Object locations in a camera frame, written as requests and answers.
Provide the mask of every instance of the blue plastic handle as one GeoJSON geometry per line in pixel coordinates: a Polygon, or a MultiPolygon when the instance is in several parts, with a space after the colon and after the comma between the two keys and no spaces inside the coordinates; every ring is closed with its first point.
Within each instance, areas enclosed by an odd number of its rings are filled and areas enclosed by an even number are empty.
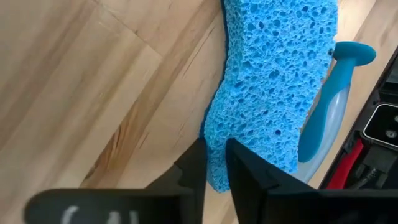
{"type": "Polygon", "coordinates": [[[317,107],[308,119],[298,144],[298,161],[308,162],[318,152],[325,132],[325,123],[330,101],[341,90],[351,84],[355,66],[371,63],[376,58],[376,51],[357,42],[338,42],[333,54],[336,65],[328,80],[322,86],[322,92],[317,107]]]}

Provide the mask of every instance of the sponge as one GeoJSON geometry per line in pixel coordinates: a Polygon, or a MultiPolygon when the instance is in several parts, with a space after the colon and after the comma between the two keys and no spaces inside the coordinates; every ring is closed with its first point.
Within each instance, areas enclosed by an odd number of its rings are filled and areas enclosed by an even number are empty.
{"type": "Polygon", "coordinates": [[[236,138],[285,172],[331,63],[336,0],[224,0],[228,57],[205,119],[208,181],[229,189],[225,146],[236,138]]]}

